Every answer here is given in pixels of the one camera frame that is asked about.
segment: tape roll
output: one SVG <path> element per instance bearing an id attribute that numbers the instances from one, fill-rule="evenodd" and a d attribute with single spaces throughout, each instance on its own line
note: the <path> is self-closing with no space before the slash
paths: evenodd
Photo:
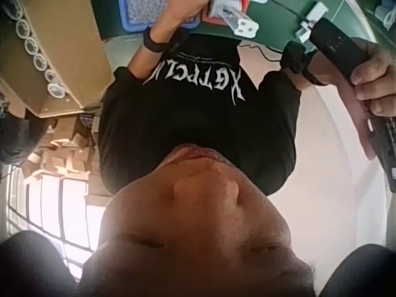
<path id="1" fill-rule="evenodd" d="M 374 15 L 382 22 L 383 26 L 389 30 L 396 21 L 396 6 L 389 8 L 380 5 L 374 11 Z"/>
<path id="2" fill-rule="evenodd" d="M 17 0 L 4 1 L 1 7 L 12 20 L 20 20 L 24 16 L 24 10 Z"/>
<path id="3" fill-rule="evenodd" d="M 55 82 L 50 82 L 47 86 L 48 93 L 57 99 L 63 99 L 66 96 L 64 89 Z"/>
<path id="4" fill-rule="evenodd" d="M 38 53 L 38 44 L 36 39 L 34 37 L 28 37 L 25 39 L 25 50 L 28 54 L 31 54 L 34 56 L 35 54 Z"/>
<path id="5" fill-rule="evenodd" d="M 56 77 L 55 71 L 53 71 L 52 69 L 47 69 L 44 72 L 44 76 L 47 82 L 59 82 L 58 78 Z"/>
<path id="6" fill-rule="evenodd" d="M 16 23 L 15 30 L 18 37 L 21 39 L 26 39 L 30 35 L 29 23 L 25 19 L 21 19 Z"/>
<path id="7" fill-rule="evenodd" d="M 33 57 L 33 64 L 36 69 L 39 71 L 46 71 L 48 68 L 47 60 L 44 58 L 42 54 L 35 54 Z"/>

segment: cable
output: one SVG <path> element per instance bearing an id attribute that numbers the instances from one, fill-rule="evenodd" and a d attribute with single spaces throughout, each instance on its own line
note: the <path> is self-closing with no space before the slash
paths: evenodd
<path id="1" fill-rule="evenodd" d="M 255 49 L 255 48 L 258 48 L 259 51 L 260 51 L 260 53 L 261 53 L 261 55 L 262 55 L 262 56 L 264 57 L 264 59 L 266 59 L 268 62 L 275 62 L 275 63 L 280 62 L 280 60 L 273 60 L 273 59 L 268 58 L 268 57 L 265 55 L 265 53 L 262 51 L 261 47 L 258 46 L 258 45 L 254 45 L 254 46 L 252 46 L 252 45 L 238 45 L 238 48 L 251 48 L 252 50 Z"/>
<path id="2" fill-rule="evenodd" d="M 278 2 L 277 0 L 270 0 L 270 2 L 275 3 L 276 5 L 286 9 L 288 12 L 291 12 L 292 14 L 294 14 L 295 16 L 297 16 L 297 18 L 299 18 L 300 22 L 306 22 L 307 24 L 311 23 L 306 17 L 303 17 L 301 14 L 295 12 L 293 9 L 291 9 L 290 7 Z"/>

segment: sleeve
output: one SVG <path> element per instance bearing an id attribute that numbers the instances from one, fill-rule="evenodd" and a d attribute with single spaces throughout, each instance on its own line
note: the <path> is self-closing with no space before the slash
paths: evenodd
<path id="1" fill-rule="evenodd" d="M 295 139 L 301 91 L 283 71 L 271 71 L 259 85 L 259 95 L 262 108 L 270 111 Z"/>
<path id="2" fill-rule="evenodd" d="M 140 89 L 143 81 L 134 77 L 126 67 L 118 68 L 116 80 L 108 87 L 102 99 L 103 108 L 100 116 L 98 148 L 100 155 L 100 173 L 104 185 L 114 192 L 115 185 L 111 179 L 112 166 L 119 161 L 122 138 L 126 123 L 125 115 L 133 117 L 140 104 Z"/>
<path id="3" fill-rule="evenodd" d="M 0 162 L 20 165 L 37 147 L 48 128 L 48 122 L 27 111 L 26 119 L 7 113 L 0 120 Z"/>

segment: lips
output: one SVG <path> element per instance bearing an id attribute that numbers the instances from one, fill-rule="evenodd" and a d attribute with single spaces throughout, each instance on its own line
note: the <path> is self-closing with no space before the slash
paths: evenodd
<path id="1" fill-rule="evenodd" d="M 228 161 L 222 154 L 218 153 L 217 151 L 211 148 L 202 148 L 197 145 L 180 145 L 173 150 L 173 153 L 177 153 L 180 150 L 184 150 L 184 152 L 176 157 L 172 163 L 179 163 L 181 161 L 188 161 L 193 159 L 200 159 L 200 158 L 209 158 L 215 161 L 219 161 L 221 163 L 233 166 L 230 161 Z"/>

